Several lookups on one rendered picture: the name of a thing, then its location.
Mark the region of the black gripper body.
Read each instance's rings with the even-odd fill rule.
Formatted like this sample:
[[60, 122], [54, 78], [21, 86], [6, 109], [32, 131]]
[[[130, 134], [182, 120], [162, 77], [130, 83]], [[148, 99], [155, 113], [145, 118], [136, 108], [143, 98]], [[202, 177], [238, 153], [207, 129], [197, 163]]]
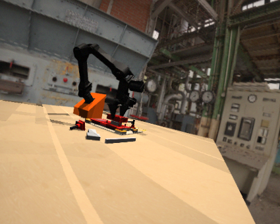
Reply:
[[118, 106], [118, 104], [121, 104], [121, 106], [124, 106], [124, 107], [131, 107], [130, 105], [127, 105], [123, 100], [119, 100], [120, 96], [122, 95], [122, 93], [124, 94], [129, 94], [128, 93], [128, 90], [125, 90], [125, 89], [122, 89], [122, 88], [117, 88], [116, 91], [116, 97], [115, 98], [109, 98], [109, 97], [106, 97], [105, 98], [105, 103], [109, 103], [111, 105], [116, 105]]

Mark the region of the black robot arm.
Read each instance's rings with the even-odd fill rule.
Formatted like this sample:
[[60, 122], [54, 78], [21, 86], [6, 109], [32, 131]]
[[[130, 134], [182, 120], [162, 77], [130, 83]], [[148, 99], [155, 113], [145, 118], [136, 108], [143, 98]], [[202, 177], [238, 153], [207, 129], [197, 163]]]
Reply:
[[[95, 100], [92, 97], [92, 83], [88, 81], [88, 66], [87, 59], [92, 53], [96, 56], [102, 63], [111, 69], [112, 74], [119, 80], [118, 88], [125, 90], [131, 90], [134, 92], [142, 93], [144, 91], [144, 82], [141, 79], [134, 79], [133, 73], [129, 70], [128, 66], [124, 63], [116, 61], [107, 52], [104, 52], [98, 44], [82, 43], [73, 49], [74, 57], [78, 60], [80, 83], [78, 85], [78, 95], [80, 98], [84, 98], [84, 103], [91, 103]], [[128, 78], [126, 76], [129, 75]], [[131, 107], [136, 105], [136, 98], [129, 97], [129, 94], [124, 94], [120, 96], [119, 100], [123, 100], [127, 105]]]

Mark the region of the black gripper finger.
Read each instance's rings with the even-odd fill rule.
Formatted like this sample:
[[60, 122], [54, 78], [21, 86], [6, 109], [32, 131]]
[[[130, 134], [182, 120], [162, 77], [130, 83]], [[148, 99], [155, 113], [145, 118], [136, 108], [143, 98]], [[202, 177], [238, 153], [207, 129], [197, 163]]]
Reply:
[[108, 103], [108, 106], [109, 106], [109, 109], [110, 109], [111, 118], [114, 119], [116, 110], [119, 106], [111, 105], [109, 103]]
[[130, 107], [124, 107], [124, 106], [119, 106], [119, 111], [120, 111], [120, 116], [124, 116], [124, 114], [126, 113], [126, 111], [130, 109]]

